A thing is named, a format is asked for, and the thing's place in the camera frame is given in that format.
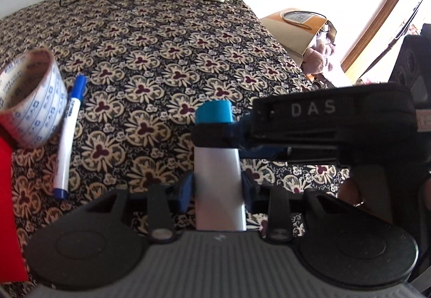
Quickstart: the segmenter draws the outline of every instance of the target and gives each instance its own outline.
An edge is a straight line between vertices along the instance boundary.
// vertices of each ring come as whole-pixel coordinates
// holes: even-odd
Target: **floral tablecloth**
[[[51,49],[68,87],[88,78],[75,131],[70,198],[52,198],[58,136],[36,150],[13,155],[12,199],[21,247],[62,214],[111,188],[146,190],[148,182],[174,183],[193,168],[190,130],[196,109],[228,99],[240,117],[253,99],[311,89],[283,47],[242,0],[81,0],[66,8],[48,0],[0,21],[0,64],[34,47]],[[315,187],[337,193],[347,170],[243,160],[258,182],[292,192]],[[176,216],[194,225],[194,211]],[[248,214],[250,228],[263,215]],[[295,216],[295,233],[303,227]],[[133,225],[145,233],[145,217]],[[7,285],[12,297],[33,283]]]

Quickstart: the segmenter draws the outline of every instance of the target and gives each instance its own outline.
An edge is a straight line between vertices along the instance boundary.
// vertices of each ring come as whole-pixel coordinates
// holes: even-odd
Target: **wooden trim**
[[[341,68],[346,72],[350,66],[356,61],[361,52],[369,44],[372,38],[376,35],[380,27],[386,21],[387,17],[390,15],[399,0],[386,0],[383,7],[373,19],[370,26],[367,28],[365,33],[358,40],[353,49],[348,53],[343,63],[341,63]]]

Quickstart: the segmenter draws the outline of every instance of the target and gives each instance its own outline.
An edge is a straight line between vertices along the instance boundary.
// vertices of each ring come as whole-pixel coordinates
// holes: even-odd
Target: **blue marker cap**
[[[53,188],[53,196],[59,200],[67,200],[69,193],[61,188]]]
[[[82,101],[82,96],[84,95],[85,84],[87,83],[87,78],[85,75],[78,75],[73,84],[72,91],[70,92],[71,98],[76,98]]]
[[[232,123],[232,103],[227,100],[205,102],[196,110],[195,122],[201,123]]]

